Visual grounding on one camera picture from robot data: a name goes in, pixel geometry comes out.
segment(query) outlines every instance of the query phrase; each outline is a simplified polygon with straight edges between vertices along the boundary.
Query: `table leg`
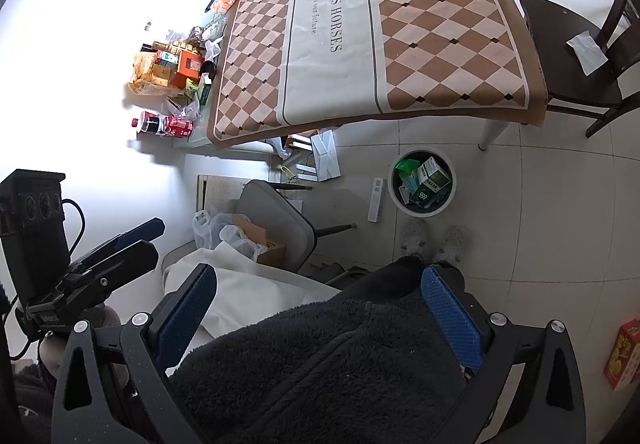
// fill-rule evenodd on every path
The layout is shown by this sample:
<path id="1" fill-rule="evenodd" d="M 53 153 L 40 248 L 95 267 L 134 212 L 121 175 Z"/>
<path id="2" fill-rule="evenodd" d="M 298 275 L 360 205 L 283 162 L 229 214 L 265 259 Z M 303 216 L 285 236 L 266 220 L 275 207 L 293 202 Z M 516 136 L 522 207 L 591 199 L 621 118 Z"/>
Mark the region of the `table leg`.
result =
<path id="1" fill-rule="evenodd" d="M 486 150 L 489 145 L 498 138 L 498 135 L 506 130 L 508 125 L 508 121 L 505 120 L 485 119 L 482 138 L 480 139 L 478 148 L 482 151 Z"/>

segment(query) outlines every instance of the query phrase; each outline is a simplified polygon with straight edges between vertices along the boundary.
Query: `fuzzy gray slipper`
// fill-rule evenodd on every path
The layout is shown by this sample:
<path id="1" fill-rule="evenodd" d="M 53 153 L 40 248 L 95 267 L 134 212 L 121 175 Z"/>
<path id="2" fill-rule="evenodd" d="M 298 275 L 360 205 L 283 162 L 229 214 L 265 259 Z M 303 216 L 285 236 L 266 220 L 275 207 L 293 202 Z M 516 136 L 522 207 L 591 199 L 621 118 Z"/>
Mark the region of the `fuzzy gray slipper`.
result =
<path id="1" fill-rule="evenodd" d="M 447 262 L 457 267 L 471 246 L 471 231 L 463 226 L 451 226 L 444 235 L 444 242 L 433 255 L 434 262 Z"/>
<path id="2" fill-rule="evenodd" d="M 430 260 L 433 244 L 430 243 L 429 229 L 421 218 L 409 218 L 400 231 L 400 256 L 419 255 L 423 262 Z"/>

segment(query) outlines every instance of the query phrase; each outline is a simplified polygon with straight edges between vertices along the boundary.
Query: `fuzzy jacket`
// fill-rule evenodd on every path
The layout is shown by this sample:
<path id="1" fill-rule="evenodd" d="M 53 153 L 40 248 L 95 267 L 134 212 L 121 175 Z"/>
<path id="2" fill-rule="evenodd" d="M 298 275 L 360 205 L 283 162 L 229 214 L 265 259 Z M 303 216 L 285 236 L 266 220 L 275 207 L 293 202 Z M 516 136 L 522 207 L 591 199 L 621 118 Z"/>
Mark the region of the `fuzzy jacket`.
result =
<path id="1" fill-rule="evenodd" d="M 171 377 L 220 443 L 423 443 L 465 386 L 420 291 L 298 307 L 194 350 Z"/>

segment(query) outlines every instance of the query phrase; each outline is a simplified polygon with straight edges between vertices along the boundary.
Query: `gray chair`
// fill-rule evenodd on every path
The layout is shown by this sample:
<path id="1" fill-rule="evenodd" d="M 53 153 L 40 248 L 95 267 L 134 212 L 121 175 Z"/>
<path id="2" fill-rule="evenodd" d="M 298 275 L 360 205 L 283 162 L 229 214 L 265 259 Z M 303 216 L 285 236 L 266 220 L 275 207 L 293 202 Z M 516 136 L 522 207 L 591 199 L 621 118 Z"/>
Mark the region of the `gray chair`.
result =
<path id="1" fill-rule="evenodd" d="M 248 216 L 270 238 L 287 246 L 284 269 L 297 272 L 316 248 L 318 238 L 356 227 L 343 224 L 316 229 L 277 190 L 312 190 L 311 186 L 252 180 L 242 190 L 236 213 Z"/>

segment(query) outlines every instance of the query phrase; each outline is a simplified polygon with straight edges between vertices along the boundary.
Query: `blue gripper pad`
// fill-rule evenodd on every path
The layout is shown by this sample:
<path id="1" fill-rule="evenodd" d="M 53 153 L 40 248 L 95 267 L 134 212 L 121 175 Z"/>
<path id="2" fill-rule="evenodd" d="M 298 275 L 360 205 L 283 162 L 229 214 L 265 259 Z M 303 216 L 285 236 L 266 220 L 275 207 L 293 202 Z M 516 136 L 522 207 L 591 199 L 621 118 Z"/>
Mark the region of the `blue gripper pad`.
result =
<path id="1" fill-rule="evenodd" d="M 165 296 L 158 317 L 154 317 L 149 327 L 159 369 L 166 370 L 180 362 L 216 295 L 217 286 L 213 267 L 198 264 L 180 289 Z"/>
<path id="2" fill-rule="evenodd" d="M 480 332 L 471 318 L 432 267 L 422 272 L 420 288 L 422 299 L 436 318 L 458 362 L 477 373 L 482 366 L 484 353 Z"/>

